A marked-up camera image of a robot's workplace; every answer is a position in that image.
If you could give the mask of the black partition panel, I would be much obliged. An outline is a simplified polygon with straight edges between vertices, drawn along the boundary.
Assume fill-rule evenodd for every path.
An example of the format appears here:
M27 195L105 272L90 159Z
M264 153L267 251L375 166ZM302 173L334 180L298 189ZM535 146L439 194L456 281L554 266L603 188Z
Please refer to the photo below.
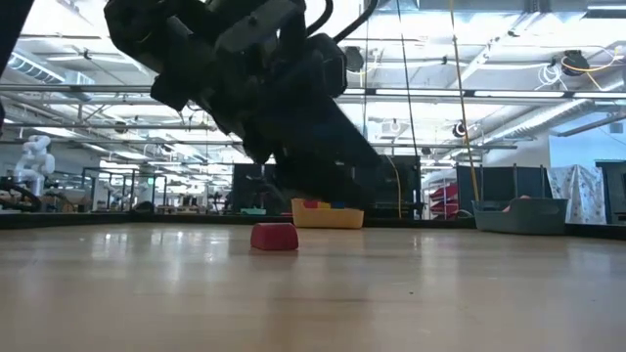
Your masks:
M231 210L242 214L242 208L264 208L265 216L289 214L291 203L274 184L274 171L272 164L235 164L229 194Z
M409 155L380 157L373 171L364 171L359 179L368 191L370 203L366 218L419 220L424 204L421 200L421 175L418 161Z

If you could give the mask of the teal plastic bin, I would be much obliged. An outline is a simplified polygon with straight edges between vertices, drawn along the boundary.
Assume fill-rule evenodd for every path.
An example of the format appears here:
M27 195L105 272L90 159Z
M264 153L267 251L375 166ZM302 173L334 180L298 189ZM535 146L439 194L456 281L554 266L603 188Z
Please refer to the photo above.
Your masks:
M505 201L472 202L476 228L484 232L517 235L563 235L568 200L562 198L523 199L510 212Z

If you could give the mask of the dark cabinet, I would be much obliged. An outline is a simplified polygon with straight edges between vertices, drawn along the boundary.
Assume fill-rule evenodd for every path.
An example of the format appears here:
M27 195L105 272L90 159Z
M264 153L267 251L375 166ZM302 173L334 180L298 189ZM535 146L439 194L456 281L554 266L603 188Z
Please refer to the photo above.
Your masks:
M626 160L599 160L604 178L606 222L626 226Z

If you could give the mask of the yellow plastic bin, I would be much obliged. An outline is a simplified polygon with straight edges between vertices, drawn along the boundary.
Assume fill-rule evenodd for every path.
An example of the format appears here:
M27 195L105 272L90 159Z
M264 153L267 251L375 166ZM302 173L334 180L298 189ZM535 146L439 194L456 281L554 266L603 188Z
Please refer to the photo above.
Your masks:
M358 230L363 227L363 210L352 208L310 209L303 206L303 201L302 198L291 200L292 221L297 228Z

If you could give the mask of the black perforated equipment case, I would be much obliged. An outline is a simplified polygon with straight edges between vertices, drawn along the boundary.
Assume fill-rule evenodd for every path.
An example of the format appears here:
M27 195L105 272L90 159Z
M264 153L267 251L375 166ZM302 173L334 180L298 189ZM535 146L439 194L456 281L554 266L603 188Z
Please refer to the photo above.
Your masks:
M547 169L543 167L500 166L474 168L478 199L508 201L521 196L552 198ZM456 167L458 198L461 207L475 200L471 168Z

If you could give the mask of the overhead bar with light strips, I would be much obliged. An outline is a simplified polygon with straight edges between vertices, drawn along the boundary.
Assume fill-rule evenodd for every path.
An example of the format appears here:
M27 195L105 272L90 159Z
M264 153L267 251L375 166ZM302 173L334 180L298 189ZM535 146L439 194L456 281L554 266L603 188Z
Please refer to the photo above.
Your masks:
M0 84L0 92L54 93L134 93L148 94L149 85L25 85ZM626 92L617 91L539 91L539 90L458 90L458 89L387 89L348 88L341 97L416 97L416 98L478 98L514 100L626 100Z

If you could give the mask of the black aluminium table frame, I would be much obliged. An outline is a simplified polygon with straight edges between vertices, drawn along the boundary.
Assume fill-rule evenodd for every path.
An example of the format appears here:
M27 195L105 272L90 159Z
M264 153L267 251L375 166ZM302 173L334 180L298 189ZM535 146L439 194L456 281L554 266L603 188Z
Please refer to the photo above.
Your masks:
M36 229L62 226L87 226L124 223L254 225L256 223L290 223L285 216L242 215L164 215L135 212L96 213L8 213L0 214L0 230ZM399 220L366 218L364 228L476 230L473 219L456 221ZM567 224L564 234L575 238L617 240L626 242L626 226Z

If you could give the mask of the white robot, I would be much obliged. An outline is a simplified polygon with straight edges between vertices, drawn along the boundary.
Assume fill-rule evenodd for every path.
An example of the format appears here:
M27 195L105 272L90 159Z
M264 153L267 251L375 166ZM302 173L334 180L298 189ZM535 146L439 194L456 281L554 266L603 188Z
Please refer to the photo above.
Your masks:
M45 178L55 171L55 157L48 153L51 138L32 135L22 144L22 156L14 169L18 183L28 183L30 191L37 197L42 195Z

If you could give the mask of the red half-round block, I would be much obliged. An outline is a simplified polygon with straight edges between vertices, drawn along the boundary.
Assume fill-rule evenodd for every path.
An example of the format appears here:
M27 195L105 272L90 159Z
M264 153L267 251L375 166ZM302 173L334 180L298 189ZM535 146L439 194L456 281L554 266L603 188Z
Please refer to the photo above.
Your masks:
M259 223L252 227L250 246L260 250L296 250L296 227L291 223Z

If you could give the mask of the black metal frame rig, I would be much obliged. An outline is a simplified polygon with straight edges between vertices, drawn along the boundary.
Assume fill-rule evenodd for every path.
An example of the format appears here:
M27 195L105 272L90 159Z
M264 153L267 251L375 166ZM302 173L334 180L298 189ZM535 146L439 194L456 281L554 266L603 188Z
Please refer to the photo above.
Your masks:
M90 212L132 211L141 203L165 205L167 182L165 175L139 168L84 167L81 173Z

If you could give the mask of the patterned white cloth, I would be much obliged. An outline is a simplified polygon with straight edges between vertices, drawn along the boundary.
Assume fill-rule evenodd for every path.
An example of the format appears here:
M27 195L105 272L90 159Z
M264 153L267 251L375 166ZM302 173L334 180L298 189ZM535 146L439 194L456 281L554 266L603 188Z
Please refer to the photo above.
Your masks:
M604 176L598 167L574 164L548 170L553 198L568 200L565 222L605 225Z

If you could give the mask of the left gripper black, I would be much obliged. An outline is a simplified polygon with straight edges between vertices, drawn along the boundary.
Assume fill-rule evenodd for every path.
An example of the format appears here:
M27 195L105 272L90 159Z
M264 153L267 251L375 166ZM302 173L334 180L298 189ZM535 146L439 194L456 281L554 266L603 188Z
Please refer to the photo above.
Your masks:
M195 103L238 135L255 161L313 154L357 167L380 164L335 102L346 88L346 57L328 35L309 37L300 48L279 39L233 48L163 29L151 32L150 49L157 65L152 98L174 110ZM370 190L332 162L280 161L274 185L287 198L356 209L373 202Z

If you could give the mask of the red shelving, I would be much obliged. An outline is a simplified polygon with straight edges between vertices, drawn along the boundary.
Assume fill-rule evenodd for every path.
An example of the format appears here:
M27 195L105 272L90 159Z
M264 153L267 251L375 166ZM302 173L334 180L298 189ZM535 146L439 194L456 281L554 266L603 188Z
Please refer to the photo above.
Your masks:
M441 185L428 195L428 208L434 220L449 220L459 212L459 187L456 183Z

